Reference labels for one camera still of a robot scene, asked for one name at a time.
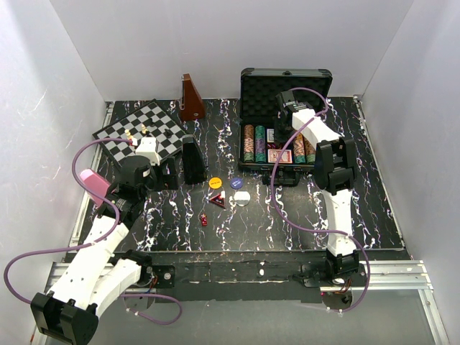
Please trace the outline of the red playing card deck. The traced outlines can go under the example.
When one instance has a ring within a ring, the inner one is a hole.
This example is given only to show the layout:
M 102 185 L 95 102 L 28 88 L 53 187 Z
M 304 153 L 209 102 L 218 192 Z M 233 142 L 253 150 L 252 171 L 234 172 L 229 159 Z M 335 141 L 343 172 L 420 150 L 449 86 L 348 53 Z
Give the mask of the red playing card deck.
M 279 160 L 280 164 L 292 164 L 292 151 L 290 149 L 285 151 L 282 151 L 281 149 L 268 149 L 267 161 L 269 163 L 276 163 L 277 160 Z

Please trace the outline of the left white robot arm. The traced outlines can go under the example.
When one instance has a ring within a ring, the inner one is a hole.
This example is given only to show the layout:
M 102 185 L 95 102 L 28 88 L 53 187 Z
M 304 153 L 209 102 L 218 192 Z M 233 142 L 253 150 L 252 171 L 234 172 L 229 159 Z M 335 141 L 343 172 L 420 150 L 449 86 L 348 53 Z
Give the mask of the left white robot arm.
M 37 330 L 66 344 L 88 344 L 104 311 L 129 287 L 171 288 L 175 276 L 172 266 L 155 265 L 148 254 L 130 249 L 114 255 L 143 212 L 149 192 L 178 189 L 174 159 L 154 165 L 133 155 L 124 160 L 113 183 L 91 169 L 79 178 L 98 206 L 86 248 L 31 302 Z

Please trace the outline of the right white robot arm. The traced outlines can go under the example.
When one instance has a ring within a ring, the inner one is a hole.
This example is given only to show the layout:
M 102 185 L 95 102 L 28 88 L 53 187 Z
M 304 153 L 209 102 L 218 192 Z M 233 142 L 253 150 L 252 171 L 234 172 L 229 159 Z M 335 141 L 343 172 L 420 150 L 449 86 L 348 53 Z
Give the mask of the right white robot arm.
M 357 178 L 357 155 L 353 139 L 327 126 L 321 114 L 306 102 L 295 99 L 296 88 L 276 95 L 280 114 L 275 133 L 287 136 L 287 143 L 302 134 L 316 148 L 313 178 L 326 202 L 328 242 L 325 276 L 332 285 L 344 284 L 359 269 L 357 245 L 351 239 L 351 197 Z

